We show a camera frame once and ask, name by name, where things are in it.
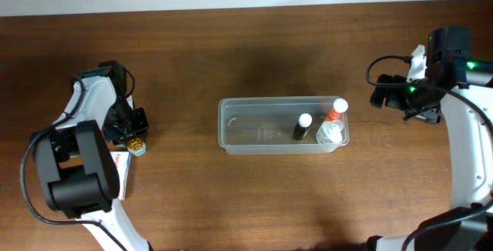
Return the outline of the gold lid small jar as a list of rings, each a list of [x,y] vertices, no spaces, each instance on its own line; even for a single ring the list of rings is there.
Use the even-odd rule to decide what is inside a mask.
[[[146,142],[141,138],[130,139],[126,143],[126,148],[134,156],[141,156],[146,153]]]

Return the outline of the white blue medicine box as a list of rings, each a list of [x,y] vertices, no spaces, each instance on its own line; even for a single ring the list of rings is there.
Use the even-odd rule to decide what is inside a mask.
[[[130,152],[110,152],[119,175],[119,195],[118,199],[123,201],[126,197],[126,183],[128,179],[129,167],[132,154]]]

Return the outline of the orange tube white cap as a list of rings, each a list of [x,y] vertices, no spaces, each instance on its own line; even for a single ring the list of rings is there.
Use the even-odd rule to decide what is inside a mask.
[[[333,106],[325,118],[326,121],[334,121],[339,119],[348,109],[349,105],[345,99],[335,99]]]

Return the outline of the white pump bottle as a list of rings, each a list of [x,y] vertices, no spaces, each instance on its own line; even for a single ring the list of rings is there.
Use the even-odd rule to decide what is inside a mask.
[[[334,121],[324,121],[316,134],[316,140],[319,144],[339,144],[343,141],[342,131],[344,124],[339,119]]]

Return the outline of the black bottle white cap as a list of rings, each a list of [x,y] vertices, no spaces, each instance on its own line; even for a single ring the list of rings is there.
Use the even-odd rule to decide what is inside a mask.
[[[303,140],[310,130],[312,121],[313,119],[310,114],[301,114],[293,130],[293,138],[298,141]]]

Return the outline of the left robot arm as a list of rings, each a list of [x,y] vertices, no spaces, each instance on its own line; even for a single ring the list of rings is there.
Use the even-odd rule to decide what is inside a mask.
[[[150,250],[119,200],[120,181],[109,144],[140,156],[149,123],[133,101],[135,77],[117,61],[72,78],[72,97],[60,117],[36,132],[32,156],[46,205],[66,219],[51,220],[32,205],[20,168],[22,195],[35,218],[54,226],[84,226],[104,250]]]

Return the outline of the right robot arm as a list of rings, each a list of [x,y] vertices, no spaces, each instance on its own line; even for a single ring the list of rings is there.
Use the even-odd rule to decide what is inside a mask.
[[[372,106],[404,119],[445,121],[450,145],[450,209],[402,237],[372,236],[366,250],[490,250],[492,248],[492,63],[474,59],[471,30],[445,26],[410,56],[407,76],[382,74]]]

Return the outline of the clear plastic container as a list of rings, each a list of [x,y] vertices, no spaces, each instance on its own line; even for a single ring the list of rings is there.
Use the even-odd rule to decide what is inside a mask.
[[[341,121],[341,142],[317,141],[317,132],[332,109],[335,96],[290,96],[223,99],[218,108],[218,141],[230,155],[332,153],[350,141],[347,115]],[[295,125],[304,113],[312,117],[307,135],[296,140]]]

